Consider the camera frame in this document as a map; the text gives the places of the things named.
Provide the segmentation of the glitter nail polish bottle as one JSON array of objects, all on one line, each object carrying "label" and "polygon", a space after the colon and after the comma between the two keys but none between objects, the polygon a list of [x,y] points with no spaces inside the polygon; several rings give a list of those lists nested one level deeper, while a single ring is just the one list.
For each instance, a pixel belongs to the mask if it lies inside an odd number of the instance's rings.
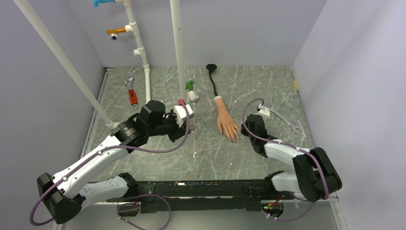
[{"label": "glitter nail polish bottle", "polygon": [[190,124],[190,126],[189,126],[189,131],[190,131],[190,132],[194,132],[195,129],[196,129],[195,124]]}]

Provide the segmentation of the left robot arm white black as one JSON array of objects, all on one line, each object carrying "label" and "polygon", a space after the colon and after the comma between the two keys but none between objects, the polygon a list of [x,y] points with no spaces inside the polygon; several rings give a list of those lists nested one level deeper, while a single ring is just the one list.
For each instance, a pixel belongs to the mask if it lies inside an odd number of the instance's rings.
[{"label": "left robot arm white black", "polygon": [[37,178],[39,203],[43,203],[51,220],[63,224],[73,219],[82,209],[112,198],[132,201],[138,193],[136,180],[128,173],[111,181],[92,183],[91,179],[117,160],[134,150],[143,151],[150,137],[168,136],[170,141],[184,142],[190,132],[194,116],[184,100],[170,112],[156,100],[143,105],[140,112],[120,122],[104,141],[66,169],[55,174],[44,173]]}]

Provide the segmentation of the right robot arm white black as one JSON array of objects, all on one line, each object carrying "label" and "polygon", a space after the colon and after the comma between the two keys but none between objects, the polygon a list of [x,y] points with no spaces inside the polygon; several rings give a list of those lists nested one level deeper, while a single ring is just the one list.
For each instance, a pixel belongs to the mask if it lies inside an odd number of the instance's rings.
[{"label": "right robot arm white black", "polygon": [[266,176],[266,197],[275,199],[282,192],[290,192],[314,203],[342,188],[342,180],[323,148],[300,148],[269,135],[260,115],[249,115],[241,125],[241,133],[249,137],[257,154],[293,168],[292,173],[277,171]]}]

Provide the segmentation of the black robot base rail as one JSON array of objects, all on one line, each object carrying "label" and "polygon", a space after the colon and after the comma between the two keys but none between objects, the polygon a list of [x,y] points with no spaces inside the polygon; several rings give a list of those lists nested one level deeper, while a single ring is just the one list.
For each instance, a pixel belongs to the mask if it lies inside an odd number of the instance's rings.
[{"label": "black robot base rail", "polygon": [[269,178],[248,180],[138,181],[123,197],[111,202],[137,202],[142,214],[166,211],[261,211],[262,206],[292,200],[279,192]]}]

